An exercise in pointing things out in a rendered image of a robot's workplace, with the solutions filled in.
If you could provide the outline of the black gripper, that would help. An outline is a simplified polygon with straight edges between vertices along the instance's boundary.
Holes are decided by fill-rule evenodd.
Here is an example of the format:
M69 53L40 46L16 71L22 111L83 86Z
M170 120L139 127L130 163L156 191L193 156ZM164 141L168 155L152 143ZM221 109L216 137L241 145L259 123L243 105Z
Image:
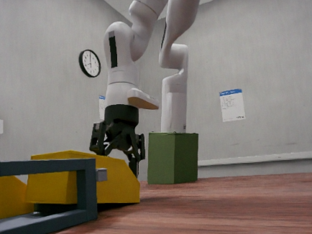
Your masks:
M130 161L129 168L138 178L139 161L145 159L144 134L136 134L134 130L138 123L139 109L134 106L116 104L105 107L104 121L93 124L90 151L100 156L109 155L112 149L123 151Z

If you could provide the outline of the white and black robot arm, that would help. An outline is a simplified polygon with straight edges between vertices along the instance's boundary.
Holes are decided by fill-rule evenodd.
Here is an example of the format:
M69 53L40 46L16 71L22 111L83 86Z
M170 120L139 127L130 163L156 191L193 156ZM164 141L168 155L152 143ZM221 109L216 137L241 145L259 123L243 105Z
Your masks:
M167 2L159 64L178 73L162 80L161 132L186 133L188 47L173 43L194 23L200 0L134 0L129 8L134 31L123 22L109 26L104 35L109 70L105 107L123 104L159 109L158 99L139 90L139 71L134 62L145 53L154 24Z

